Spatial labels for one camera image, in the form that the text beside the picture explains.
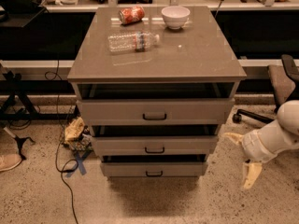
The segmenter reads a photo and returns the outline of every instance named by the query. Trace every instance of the soda can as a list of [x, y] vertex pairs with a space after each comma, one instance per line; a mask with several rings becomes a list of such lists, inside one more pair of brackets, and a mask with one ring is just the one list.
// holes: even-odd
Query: soda can
[[141, 21], [143, 17], [144, 9], [140, 6], [124, 8], [120, 10], [120, 21], [122, 25], [126, 25], [136, 21]]

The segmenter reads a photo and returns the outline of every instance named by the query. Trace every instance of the gray cabinet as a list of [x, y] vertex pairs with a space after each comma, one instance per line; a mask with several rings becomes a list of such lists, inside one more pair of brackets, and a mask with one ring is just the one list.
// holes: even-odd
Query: gray cabinet
[[[207, 7], [189, 7], [178, 31], [161, 9], [145, 7], [144, 20], [125, 27], [117, 7], [100, 8], [68, 76], [105, 176], [203, 175], [246, 77]], [[110, 33], [139, 30], [161, 44], [109, 53]]]

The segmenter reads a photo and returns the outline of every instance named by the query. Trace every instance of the white bowl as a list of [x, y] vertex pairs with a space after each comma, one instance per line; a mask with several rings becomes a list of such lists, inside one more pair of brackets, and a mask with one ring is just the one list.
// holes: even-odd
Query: white bowl
[[188, 20], [190, 11], [182, 6], [170, 6], [162, 9], [162, 18], [170, 29], [179, 29]]

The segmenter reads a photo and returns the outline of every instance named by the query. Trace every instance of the cabinet top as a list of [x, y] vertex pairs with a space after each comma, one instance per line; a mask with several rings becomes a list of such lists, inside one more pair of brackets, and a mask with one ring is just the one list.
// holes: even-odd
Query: cabinet top
[[[70, 82], [225, 82], [246, 74], [208, 7], [188, 7], [179, 30], [164, 24], [164, 7], [143, 7], [142, 21], [121, 25], [119, 7], [98, 8], [68, 75]], [[113, 54], [111, 34], [150, 31], [160, 36], [145, 52]]]

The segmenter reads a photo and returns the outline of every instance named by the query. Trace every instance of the plastic water bottle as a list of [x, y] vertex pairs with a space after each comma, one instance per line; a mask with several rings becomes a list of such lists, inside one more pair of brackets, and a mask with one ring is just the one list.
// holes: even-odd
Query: plastic water bottle
[[159, 43], [159, 40], [159, 35], [147, 31], [119, 33], [108, 37], [111, 52], [146, 51]]

